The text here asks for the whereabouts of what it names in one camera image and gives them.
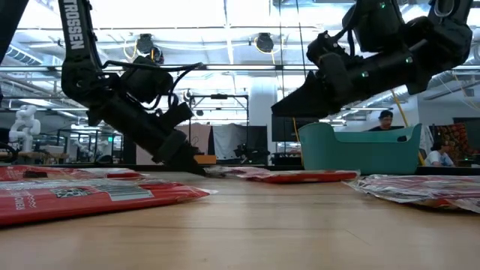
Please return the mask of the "red patterned board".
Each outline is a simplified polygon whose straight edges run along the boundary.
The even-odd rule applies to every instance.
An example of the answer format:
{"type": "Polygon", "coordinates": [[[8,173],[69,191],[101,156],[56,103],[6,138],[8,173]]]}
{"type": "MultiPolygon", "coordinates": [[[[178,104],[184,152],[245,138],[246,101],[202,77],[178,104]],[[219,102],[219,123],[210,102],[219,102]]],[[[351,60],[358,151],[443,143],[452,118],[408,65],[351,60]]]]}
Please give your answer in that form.
{"type": "Polygon", "coordinates": [[[469,158],[473,153],[465,124],[438,125],[435,127],[435,133],[440,140],[447,142],[449,146],[447,154],[455,165],[458,165],[459,161],[469,158]]]}

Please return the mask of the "person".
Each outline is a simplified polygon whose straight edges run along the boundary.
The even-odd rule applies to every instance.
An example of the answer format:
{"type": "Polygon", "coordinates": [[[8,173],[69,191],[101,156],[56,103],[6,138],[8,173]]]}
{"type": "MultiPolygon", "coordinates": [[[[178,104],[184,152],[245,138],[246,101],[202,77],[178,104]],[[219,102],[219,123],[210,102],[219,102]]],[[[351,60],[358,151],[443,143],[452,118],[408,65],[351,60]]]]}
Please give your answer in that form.
{"type": "Polygon", "coordinates": [[[404,128],[404,126],[394,126],[393,121],[393,112],[389,110],[383,110],[379,114],[379,125],[372,127],[370,131],[391,131],[404,128]]]}
{"type": "Polygon", "coordinates": [[[425,165],[428,167],[453,167],[455,164],[449,157],[448,150],[449,144],[446,141],[435,142],[425,158],[425,165]]]}

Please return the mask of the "wooden background table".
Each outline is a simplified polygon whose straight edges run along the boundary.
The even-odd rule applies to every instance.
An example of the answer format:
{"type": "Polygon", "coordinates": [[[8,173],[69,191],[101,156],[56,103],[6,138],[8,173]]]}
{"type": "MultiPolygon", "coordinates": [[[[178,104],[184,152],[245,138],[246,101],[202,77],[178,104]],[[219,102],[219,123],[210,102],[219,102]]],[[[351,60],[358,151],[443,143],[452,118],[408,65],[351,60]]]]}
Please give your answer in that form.
{"type": "Polygon", "coordinates": [[[0,162],[12,163],[14,161],[24,164],[33,164],[36,160],[40,160],[41,164],[62,164],[69,158],[66,153],[49,153],[49,152],[27,152],[20,151],[16,154],[11,154],[6,151],[0,151],[0,162]]]}

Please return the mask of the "teal plastic basket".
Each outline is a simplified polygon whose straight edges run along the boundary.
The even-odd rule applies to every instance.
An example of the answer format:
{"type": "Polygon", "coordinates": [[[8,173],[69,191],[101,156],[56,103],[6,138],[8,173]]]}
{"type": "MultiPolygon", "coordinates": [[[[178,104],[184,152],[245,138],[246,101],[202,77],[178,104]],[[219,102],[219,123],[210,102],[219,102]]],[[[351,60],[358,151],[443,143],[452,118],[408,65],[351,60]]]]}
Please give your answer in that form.
{"type": "Polygon", "coordinates": [[[396,130],[335,132],[326,123],[299,129],[306,170],[358,170],[363,175],[412,175],[422,125],[396,130]]]}

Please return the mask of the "white hanging cloth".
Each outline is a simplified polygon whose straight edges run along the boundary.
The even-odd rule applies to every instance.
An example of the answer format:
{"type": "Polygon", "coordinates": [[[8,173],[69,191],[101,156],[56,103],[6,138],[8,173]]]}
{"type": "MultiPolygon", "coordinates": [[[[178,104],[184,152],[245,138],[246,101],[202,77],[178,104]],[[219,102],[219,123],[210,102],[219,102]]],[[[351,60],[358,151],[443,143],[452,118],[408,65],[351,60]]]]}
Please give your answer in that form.
{"type": "Polygon", "coordinates": [[[247,142],[247,128],[239,124],[216,125],[212,127],[214,153],[218,160],[232,160],[238,156],[237,147],[247,142]]]}

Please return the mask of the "black background equipment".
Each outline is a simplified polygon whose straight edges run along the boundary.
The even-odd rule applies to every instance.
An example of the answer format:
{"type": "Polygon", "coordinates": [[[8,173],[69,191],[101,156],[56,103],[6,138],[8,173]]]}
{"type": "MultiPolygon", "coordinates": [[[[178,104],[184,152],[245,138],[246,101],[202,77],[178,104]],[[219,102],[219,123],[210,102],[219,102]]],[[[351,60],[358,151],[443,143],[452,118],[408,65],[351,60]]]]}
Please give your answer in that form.
{"type": "Polygon", "coordinates": [[[234,153],[241,164],[267,164],[270,155],[267,148],[248,148],[246,144],[238,145],[234,153]]]}

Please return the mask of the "white building column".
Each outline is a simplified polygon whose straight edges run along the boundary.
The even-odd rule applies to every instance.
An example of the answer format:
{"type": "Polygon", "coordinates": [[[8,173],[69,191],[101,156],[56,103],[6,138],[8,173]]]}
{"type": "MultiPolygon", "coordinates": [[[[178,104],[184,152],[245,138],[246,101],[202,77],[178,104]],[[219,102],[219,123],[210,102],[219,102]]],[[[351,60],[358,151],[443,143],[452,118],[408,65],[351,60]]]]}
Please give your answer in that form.
{"type": "Polygon", "coordinates": [[[254,77],[249,94],[249,119],[250,124],[266,126],[267,148],[273,153],[276,144],[272,141],[272,110],[276,102],[278,81],[275,77],[254,77]]]}

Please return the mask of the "black metal frame rig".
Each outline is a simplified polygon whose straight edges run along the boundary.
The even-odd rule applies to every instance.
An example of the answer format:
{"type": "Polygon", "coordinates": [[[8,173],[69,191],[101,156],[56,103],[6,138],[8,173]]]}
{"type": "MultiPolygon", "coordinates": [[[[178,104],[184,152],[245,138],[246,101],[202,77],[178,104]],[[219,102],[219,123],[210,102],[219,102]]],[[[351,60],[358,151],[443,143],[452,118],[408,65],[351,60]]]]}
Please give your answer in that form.
{"type": "MultiPolygon", "coordinates": [[[[249,141],[249,130],[248,128],[250,127],[250,110],[249,110],[249,95],[248,94],[192,94],[190,96],[190,99],[188,101],[188,107],[190,109],[190,111],[193,113],[194,110],[196,109],[196,107],[198,105],[200,105],[202,103],[203,100],[205,100],[206,98],[208,99],[211,99],[211,100],[227,100],[229,98],[232,98],[234,99],[235,101],[237,101],[237,103],[240,105],[240,107],[246,112],[246,117],[245,117],[245,124],[246,124],[246,142],[244,143],[245,145],[248,144],[248,141],[249,141]],[[197,99],[199,98],[198,101],[196,101],[196,103],[193,105],[193,99],[197,99]],[[246,100],[246,104],[244,105],[242,102],[239,101],[239,98],[244,98],[246,100]]],[[[228,110],[227,108],[223,108],[223,107],[215,107],[215,108],[209,108],[208,110],[228,110]]],[[[192,125],[192,119],[189,119],[188,120],[188,142],[193,145],[193,143],[191,142],[192,140],[192,135],[191,135],[191,125],[192,125]]],[[[229,161],[232,161],[232,162],[226,162],[226,161],[222,161],[220,162],[220,165],[243,165],[243,163],[246,161],[247,159],[242,157],[241,155],[239,156],[239,158],[233,160],[233,159],[230,159],[229,161]]]]}

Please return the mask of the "silver ventilation duct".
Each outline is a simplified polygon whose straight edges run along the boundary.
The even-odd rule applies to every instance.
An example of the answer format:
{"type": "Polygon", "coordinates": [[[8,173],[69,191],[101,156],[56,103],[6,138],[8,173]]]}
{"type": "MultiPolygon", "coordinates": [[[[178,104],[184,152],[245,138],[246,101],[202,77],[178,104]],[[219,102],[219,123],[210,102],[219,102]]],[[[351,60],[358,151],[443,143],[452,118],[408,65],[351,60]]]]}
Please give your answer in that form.
{"type": "Polygon", "coordinates": [[[397,107],[395,99],[400,104],[406,104],[411,99],[441,104],[457,101],[473,110],[480,110],[480,31],[474,31],[472,48],[466,62],[452,70],[434,75],[426,91],[410,95],[405,86],[399,86],[393,91],[385,91],[367,100],[351,103],[346,106],[346,110],[348,113],[357,113],[392,109],[397,107]]]}
{"type": "Polygon", "coordinates": [[[43,64],[43,62],[39,58],[33,56],[30,53],[27,53],[23,49],[20,49],[18,46],[15,46],[13,43],[11,43],[8,46],[6,56],[17,60],[18,62],[21,62],[24,65],[38,66],[43,64]]]}

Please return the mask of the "white robot figure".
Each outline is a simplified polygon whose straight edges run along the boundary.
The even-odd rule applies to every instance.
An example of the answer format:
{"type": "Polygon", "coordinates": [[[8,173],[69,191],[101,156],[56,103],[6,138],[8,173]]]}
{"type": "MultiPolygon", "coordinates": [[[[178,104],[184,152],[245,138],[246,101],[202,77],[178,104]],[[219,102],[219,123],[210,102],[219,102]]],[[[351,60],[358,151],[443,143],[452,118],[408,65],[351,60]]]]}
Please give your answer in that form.
{"type": "Polygon", "coordinates": [[[41,132],[41,123],[35,118],[38,108],[34,105],[22,105],[16,111],[16,119],[9,130],[9,142],[21,143],[23,152],[30,152],[33,136],[41,132]]]}

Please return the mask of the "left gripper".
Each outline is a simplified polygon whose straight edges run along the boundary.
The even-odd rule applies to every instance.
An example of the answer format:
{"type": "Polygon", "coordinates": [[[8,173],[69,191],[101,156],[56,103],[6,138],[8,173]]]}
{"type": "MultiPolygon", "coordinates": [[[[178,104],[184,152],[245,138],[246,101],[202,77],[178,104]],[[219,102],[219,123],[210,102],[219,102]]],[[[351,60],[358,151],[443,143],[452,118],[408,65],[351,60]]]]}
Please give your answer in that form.
{"type": "Polygon", "coordinates": [[[176,130],[178,124],[191,116],[186,103],[174,106],[162,115],[155,115],[117,94],[91,108],[92,120],[103,120],[130,137],[153,157],[155,163],[161,162],[170,169],[204,176],[205,170],[194,158],[196,150],[186,140],[186,135],[176,130]]]}

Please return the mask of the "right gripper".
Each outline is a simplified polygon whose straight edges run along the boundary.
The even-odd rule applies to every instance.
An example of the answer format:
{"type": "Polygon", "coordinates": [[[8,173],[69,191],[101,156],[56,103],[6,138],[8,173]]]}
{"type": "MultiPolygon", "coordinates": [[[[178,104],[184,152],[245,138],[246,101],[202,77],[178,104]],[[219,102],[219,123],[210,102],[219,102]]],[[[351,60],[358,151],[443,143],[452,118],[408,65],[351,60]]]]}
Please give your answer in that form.
{"type": "Polygon", "coordinates": [[[302,86],[271,107],[274,116],[326,117],[416,78],[416,64],[407,48],[363,58],[346,53],[326,31],[308,45],[307,58],[318,71],[309,71],[302,86]]]}

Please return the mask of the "black partition panel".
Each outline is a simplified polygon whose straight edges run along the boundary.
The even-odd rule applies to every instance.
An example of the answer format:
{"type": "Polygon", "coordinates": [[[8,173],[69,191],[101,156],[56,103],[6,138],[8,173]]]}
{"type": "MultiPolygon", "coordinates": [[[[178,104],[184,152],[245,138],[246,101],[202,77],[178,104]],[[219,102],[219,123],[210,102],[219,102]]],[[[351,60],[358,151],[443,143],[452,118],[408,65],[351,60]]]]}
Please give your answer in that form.
{"type": "Polygon", "coordinates": [[[128,136],[123,136],[122,160],[124,164],[137,164],[137,144],[128,136]]]}

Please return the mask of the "red Orville popcorn bag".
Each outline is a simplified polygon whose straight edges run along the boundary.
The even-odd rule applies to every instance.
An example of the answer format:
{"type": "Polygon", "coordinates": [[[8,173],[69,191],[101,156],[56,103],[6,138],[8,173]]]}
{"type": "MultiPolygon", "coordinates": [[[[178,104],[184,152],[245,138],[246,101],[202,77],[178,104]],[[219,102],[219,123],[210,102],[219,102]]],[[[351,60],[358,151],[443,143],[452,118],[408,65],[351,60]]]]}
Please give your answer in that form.
{"type": "Polygon", "coordinates": [[[358,170],[296,170],[274,172],[252,172],[243,178],[271,184],[342,182],[357,179],[358,170]]]}
{"type": "Polygon", "coordinates": [[[215,194],[160,178],[0,182],[0,227],[168,206],[215,194]]]}
{"type": "Polygon", "coordinates": [[[205,168],[207,176],[212,178],[263,178],[271,171],[256,166],[210,166],[205,168]]]}
{"type": "Polygon", "coordinates": [[[346,184],[356,191],[395,203],[480,198],[480,175],[369,175],[346,184]]]}
{"type": "Polygon", "coordinates": [[[468,211],[480,214],[480,198],[460,199],[424,199],[414,202],[413,205],[448,211],[468,211]]]}
{"type": "Polygon", "coordinates": [[[128,168],[84,168],[77,169],[78,173],[90,179],[112,178],[137,178],[143,176],[142,173],[128,168]]]}
{"type": "Polygon", "coordinates": [[[0,182],[97,178],[98,175],[80,169],[27,165],[0,166],[0,182]]]}

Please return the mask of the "black monitor screen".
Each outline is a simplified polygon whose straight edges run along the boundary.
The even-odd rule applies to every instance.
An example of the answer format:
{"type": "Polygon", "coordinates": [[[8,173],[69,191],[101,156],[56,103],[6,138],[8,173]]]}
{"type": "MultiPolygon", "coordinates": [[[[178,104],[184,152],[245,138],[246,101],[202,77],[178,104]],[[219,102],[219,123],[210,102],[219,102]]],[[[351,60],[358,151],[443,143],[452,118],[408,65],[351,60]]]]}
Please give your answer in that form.
{"type": "Polygon", "coordinates": [[[318,118],[290,118],[272,115],[271,139],[273,142],[297,142],[296,130],[318,121],[318,118]]]}

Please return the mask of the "dark tall cabinet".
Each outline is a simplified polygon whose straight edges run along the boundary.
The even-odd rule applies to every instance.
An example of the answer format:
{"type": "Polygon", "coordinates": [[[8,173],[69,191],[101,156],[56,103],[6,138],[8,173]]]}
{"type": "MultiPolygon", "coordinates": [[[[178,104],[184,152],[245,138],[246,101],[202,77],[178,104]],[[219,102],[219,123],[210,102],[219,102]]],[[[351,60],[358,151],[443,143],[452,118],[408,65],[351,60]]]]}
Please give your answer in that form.
{"type": "Polygon", "coordinates": [[[463,124],[469,147],[480,152],[480,118],[453,118],[455,124],[463,124]]]}

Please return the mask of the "beige partition board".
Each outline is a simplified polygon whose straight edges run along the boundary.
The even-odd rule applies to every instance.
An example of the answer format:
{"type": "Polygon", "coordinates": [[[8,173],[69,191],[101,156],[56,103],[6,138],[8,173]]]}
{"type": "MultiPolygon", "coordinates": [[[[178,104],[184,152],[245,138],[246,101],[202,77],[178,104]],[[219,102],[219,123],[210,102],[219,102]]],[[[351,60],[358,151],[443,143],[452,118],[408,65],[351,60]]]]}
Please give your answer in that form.
{"type": "MultiPolygon", "coordinates": [[[[179,125],[176,129],[185,133],[188,140],[188,124],[179,125]]],[[[215,153],[209,153],[209,138],[212,135],[212,127],[210,125],[193,123],[191,125],[191,135],[191,142],[194,147],[198,148],[198,155],[215,155],[215,153]]],[[[155,165],[151,155],[139,146],[136,148],[136,165],[155,165]]]]}

